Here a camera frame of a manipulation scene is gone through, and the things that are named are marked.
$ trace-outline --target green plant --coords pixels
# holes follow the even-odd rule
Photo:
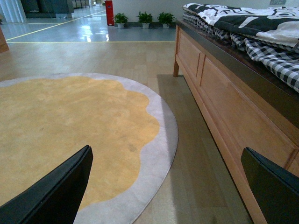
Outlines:
[[[128,22],[128,18],[125,16],[124,13],[118,13],[118,14],[114,15],[114,22],[126,23],[126,22]]]
[[[162,24],[171,24],[174,19],[175,17],[171,13],[162,12],[158,16],[158,21]]]
[[[139,18],[140,23],[151,23],[153,22],[153,16],[151,14],[147,14],[146,12],[141,13],[137,16]]]

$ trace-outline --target yellow rug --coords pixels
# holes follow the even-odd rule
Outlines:
[[[162,184],[178,141],[174,116],[156,93],[103,74],[15,79],[0,87],[0,205],[88,144],[93,166],[75,223],[138,217]],[[144,180],[150,174],[156,177]]]

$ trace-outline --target wooden cabinet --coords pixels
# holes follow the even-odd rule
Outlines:
[[[179,67],[253,221],[265,224],[242,168],[242,151],[251,147],[299,175],[299,129],[180,26],[176,46],[174,76]]]
[[[2,33],[1,27],[0,27],[0,53],[9,50],[8,45],[6,43],[6,40],[4,38],[4,35]]]

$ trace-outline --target red fire extinguisher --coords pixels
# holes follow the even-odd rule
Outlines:
[[[107,15],[107,25],[114,26],[114,15],[113,15],[113,4],[111,0],[105,1],[106,4],[106,15]]]

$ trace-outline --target wooden floor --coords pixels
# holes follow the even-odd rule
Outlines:
[[[54,73],[104,73],[140,82],[174,112],[177,154],[135,224],[252,223],[183,77],[172,77],[174,42],[20,43],[0,54],[0,81]]]

